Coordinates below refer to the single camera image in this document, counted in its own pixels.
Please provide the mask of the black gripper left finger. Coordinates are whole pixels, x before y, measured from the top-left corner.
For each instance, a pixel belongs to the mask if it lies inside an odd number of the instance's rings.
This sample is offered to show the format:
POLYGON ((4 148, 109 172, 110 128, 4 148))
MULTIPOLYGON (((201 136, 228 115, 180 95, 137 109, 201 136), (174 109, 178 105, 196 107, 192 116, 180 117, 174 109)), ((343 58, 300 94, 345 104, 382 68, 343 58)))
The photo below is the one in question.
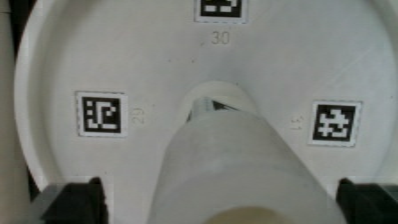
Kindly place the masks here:
POLYGON ((29 208, 25 224, 109 224, 109 206, 101 179, 85 183, 53 183, 29 208))

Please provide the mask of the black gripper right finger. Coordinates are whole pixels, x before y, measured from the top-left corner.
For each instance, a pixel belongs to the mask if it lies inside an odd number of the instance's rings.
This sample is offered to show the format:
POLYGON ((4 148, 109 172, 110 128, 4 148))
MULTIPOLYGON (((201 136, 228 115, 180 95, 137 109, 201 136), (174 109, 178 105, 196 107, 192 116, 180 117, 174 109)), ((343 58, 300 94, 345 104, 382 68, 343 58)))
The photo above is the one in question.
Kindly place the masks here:
POLYGON ((336 202, 347 224, 398 224, 398 185, 340 180, 336 202))

